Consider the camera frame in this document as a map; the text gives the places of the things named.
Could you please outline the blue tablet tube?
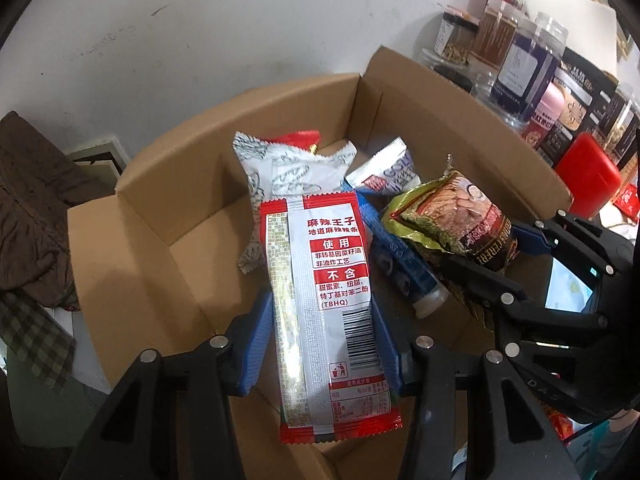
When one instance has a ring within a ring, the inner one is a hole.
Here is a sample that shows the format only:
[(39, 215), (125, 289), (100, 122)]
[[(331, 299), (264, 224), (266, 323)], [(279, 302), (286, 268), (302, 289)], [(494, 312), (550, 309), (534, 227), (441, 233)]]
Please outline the blue tablet tube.
[(360, 216), (372, 235), (372, 261), (395, 285), (402, 298), (413, 306), (416, 317), (426, 318), (448, 299), (449, 292), (439, 283), (426, 262), (401, 238), (388, 232), (380, 214), (363, 193), (356, 193)]

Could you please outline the green brown cereal snack bag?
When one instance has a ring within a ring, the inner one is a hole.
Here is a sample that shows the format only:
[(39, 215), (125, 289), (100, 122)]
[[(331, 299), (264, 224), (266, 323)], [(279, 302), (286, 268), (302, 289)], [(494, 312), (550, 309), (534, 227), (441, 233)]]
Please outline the green brown cereal snack bag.
[(424, 252), (468, 259), (502, 271), (518, 253), (511, 220), (448, 160), (441, 177), (395, 196), (381, 223)]

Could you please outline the purple white Gozki snack bag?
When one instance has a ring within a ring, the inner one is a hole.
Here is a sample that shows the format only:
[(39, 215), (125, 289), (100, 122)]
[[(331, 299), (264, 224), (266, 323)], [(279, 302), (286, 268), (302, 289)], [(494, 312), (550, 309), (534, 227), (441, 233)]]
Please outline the purple white Gozki snack bag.
[(421, 184), (408, 146), (396, 138), (348, 174), (348, 185), (361, 193), (395, 196)]

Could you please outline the red white spicy strip packet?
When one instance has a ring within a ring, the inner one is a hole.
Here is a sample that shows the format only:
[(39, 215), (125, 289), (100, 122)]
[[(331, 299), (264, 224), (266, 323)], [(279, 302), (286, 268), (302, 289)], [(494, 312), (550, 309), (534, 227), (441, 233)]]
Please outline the red white spicy strip packet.
[(333, 442), (401, 428), (374, 336), (356, 194), (262, 203), (260, 239), (273, 293), (281, 441)]

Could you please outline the small red snack packet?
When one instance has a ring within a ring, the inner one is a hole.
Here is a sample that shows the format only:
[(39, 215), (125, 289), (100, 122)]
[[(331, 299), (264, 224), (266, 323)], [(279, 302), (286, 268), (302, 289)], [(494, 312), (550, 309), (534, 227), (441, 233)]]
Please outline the small red snack packet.
[(266, 142), (286, 144), (314, 154), (318, 150), (320, 138), (321, 136), (318, 130), (298, 130), (281, 134), (272, 139), (266, 139)]

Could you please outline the white bread print snack bag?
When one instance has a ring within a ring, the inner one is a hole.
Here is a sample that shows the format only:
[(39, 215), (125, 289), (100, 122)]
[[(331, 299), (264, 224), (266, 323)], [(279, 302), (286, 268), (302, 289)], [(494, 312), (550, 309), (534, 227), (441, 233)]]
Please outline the white bread print snack bag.
[(352, 142), (346, 142), (331, 155), (312, 154), (238, 131), (232, 140), (232, 150), (246, 175), (254, 220), (250, 241), (238, 260), (241, 272), (250, 274), (265, 264), (260, 241), (262, 203), (340, 190), (346, 172), (356, 158), (357, 149)]

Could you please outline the red cylindrical canister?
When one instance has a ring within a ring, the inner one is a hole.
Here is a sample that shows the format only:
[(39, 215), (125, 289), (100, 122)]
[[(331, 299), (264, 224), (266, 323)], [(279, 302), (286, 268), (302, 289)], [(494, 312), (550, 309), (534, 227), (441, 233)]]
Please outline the red cylindrical canister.
[(568, 211), (585, 219), (597, 214), (622, 183), (620, 170), (589, 132), (578, 134), (554, 170), (573, 197)]

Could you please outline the pink lidded canister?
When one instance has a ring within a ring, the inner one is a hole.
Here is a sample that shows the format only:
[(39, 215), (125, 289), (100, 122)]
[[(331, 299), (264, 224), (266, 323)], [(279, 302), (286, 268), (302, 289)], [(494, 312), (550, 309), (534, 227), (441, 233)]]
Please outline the pink lidded canister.
[(531, 148), (538, 148), (550, 132), (562, 113), (564, 103), (564, 93), (556, 84), (550, 82), (521, 134)]

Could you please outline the black standup pouch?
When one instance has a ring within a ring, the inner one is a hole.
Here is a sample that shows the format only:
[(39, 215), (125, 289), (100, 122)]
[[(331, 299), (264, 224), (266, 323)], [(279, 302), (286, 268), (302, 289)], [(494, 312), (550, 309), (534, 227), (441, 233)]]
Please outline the black standup pouch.
[(564, 105), (554, 126), (540, 142), (537, 153), (554, 167), (581, 133), (593, 132), (600, 125), (618, 81), (566, 48), (552, 82), (561, 90)]

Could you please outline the brown cardboard box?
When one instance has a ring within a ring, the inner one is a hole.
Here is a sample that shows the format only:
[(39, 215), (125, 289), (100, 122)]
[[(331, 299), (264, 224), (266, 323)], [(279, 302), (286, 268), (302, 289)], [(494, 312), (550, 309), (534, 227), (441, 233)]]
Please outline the brown cardboard box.
[(503, 268), (519, 223), (572, 203), (493, 112), (387, 48), (363, 74), (247, 91), (156, 139), (68, 214), (75, 285), (113, 390), (69, 479), (552, 479), (574, 467), (498, 350), (393, 328), (370, 237), (404, 234), (345, 181), (403, 140), (451, 290)]

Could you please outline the dark blue label jar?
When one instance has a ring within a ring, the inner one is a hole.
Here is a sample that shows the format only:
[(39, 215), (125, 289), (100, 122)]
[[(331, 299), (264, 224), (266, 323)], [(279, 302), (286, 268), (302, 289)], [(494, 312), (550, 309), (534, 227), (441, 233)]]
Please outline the dark blue label jar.
[(518, 122), (528, 122), (548, 88), (565, 51), (568, 30), (538, 12), (518, 23), (490, 100)]

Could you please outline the brown jacket on chair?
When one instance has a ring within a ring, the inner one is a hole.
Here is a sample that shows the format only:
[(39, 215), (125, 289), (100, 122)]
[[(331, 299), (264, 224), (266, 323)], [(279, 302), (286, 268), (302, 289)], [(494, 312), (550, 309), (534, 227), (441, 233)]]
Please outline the brown jacket on chair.
[(74, 288), (67, 211), (113, 191), (15, 112), (1, 119), (1, 288), (47, 308)]

